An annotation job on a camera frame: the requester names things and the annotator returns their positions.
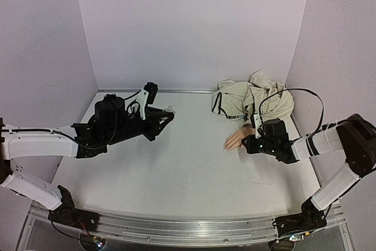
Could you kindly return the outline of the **clear nail polish bottle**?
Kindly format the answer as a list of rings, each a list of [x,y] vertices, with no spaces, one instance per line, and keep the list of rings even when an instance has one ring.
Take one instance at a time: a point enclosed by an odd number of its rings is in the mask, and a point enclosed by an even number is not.
[[[176,113],[172,105],[169,105],[167,108],[164,108],[163,112],[172,113],[172,114]]]

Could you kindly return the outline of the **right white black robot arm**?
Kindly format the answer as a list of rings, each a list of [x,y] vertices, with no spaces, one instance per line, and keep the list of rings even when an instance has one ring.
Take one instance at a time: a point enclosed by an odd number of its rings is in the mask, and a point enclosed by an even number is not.
[[[279,239],[298,237],[326,227],[333,203],[362,178],[375,172],[375,126],[358,114],[325,124],[295,140],[289,138],[284,121],[273,119],[264,122],[255,135],[243,138],[241,143],[250,155],[263,153],[285,164],[330,152],[345,154],[342,167],[302,203],[299,213],[275,218],[273,225]]]

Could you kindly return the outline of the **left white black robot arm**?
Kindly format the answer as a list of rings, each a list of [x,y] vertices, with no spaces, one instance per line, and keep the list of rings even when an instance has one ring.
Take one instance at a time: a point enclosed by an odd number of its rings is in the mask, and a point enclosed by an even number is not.
[[[108,146],[143,135],[154,141],[174,119],[172,107],[153,108],[155,95],[141,90],[130,104],[115,94],[95,103],[87,123],[74,123],[61,129],[19,128],[1,125],[1,186],[18,192],[46,207],[49,218],[68,226],[82,220],[70,191],[27,174],[15,162],[17,158],[63,156],[94,158]]]

